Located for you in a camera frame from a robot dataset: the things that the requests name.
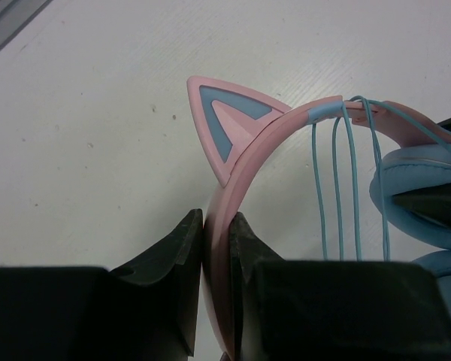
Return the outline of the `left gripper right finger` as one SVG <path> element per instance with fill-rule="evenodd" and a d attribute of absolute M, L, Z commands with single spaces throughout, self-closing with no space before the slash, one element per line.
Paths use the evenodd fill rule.
<path fill-rule="evenodd" d="M 451 360 L 451 316 L 405 262 L 285 260 L 229 227 L 233 360 Z"/>

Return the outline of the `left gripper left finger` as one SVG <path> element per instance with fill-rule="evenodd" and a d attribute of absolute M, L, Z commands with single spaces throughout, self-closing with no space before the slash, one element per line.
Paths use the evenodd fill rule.
<path fill-rule="evenodd" d="M 107 270 L 0 267 L 0 360 L 186 360 L 195 351 L 203 214 Z"/>

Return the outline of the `pink blue cat-ear headphones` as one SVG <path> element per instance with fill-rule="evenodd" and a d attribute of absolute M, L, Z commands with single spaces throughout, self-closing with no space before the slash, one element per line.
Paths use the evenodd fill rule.
<path fill-rule="evenodd" d="M 344 122 L 346 127 L 363 126 L 371 131 L 373 138 L 385 135 L 393 141 L 396 120 L 405 120 L 425 134 L 430 132 L 419 124 L 423 115 L 420 112 L 399 103 L 361 96 L 350 100 L 332 96 L 291 108 L 253 89 L 207 77 L 191 77 L 187 90 L 198 137 L 219 182 L 204 223 L 207 310 L 223 359 L 233 360 L 235 331 L 229 227 L 235 215 L 240 214 L 238 209 L 244 196 L 267 158 L 294 132 L 327 119 Z M 376 171 L 369 191 L 381 213 L 383 228 L 388 229 L 395 226 L 392 223 L 394 151 L 382 155 L 380 147 L 374 145 L 373 152 Z M 433 275 L 451 316 L 451 241 L 423 242 L 435 246 L 436 251 L 408 263 L 419 265 Z M 393 262 L 388 233 L 383 234 L 381 262 Z"/>

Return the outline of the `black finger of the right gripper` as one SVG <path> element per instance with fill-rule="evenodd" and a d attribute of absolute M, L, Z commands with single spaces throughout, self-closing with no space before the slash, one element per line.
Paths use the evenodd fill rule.
<path fill-rule="evenodd" d="M 451 118 L 434 123 L 421 115 L 429 134 L 396 120 L 392 138 L 392 223 L 421 241 L 451 241 Z"/>

